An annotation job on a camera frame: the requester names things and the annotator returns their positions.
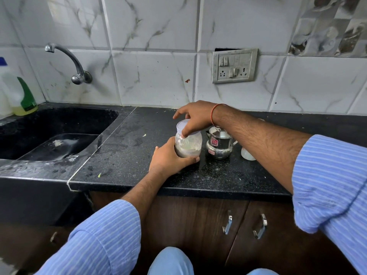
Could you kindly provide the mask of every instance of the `black sink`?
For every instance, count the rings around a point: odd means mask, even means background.
[[[39,110],[0,125],[0,159],[53,161],[78,154],[118,115],[94,108]]]

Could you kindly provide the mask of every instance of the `hand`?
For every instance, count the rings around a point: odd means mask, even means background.
[[[156,147],[150,162],[149,172],[158,172],[166,180],[168,177],[178,173],[183,168],[199,162],[200,157],[178,157],[175,152],[175,137],[168,139],[162,147]]]
[[[173,116],[174,119],[177,119],[184,113],[186,113],[186,119],[190,119],[182,130],[182,136],[187,137],[193,132],[203,130],[210,126],[210,113],[215,104],[216,103],[199,100],[191,102],[178,109]]]

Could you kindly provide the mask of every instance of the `glass jar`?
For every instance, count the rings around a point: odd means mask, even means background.
[[[200,131],[192,133],[186,138],[182,138],[182,130],[188,121],[189,119],[183,120],[177,124],[175,151],[179,157],[199,156],[201,152],[203,137],[201,136]]]

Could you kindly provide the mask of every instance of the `yellow liquid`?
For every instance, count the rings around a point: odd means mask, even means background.
[[[32,110],[29,110],[29,111],[25,111],[23,109],[23,107],[19,106],[19,107],[12,107],[11,108],[13,110],[13,113],[17,116],[25,116],[25,115],[28,115],[30,113],[33,113],[35,111],[37,111],[38,109],[38,105],[36,105],[36,107],[34,107]]]

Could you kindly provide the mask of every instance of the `backsplash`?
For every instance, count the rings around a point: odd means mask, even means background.
[[[3,0],[0,20],[37,102],[367,115],[367,0]],[[215,48],[259,48],[255,81],[212,84]]]

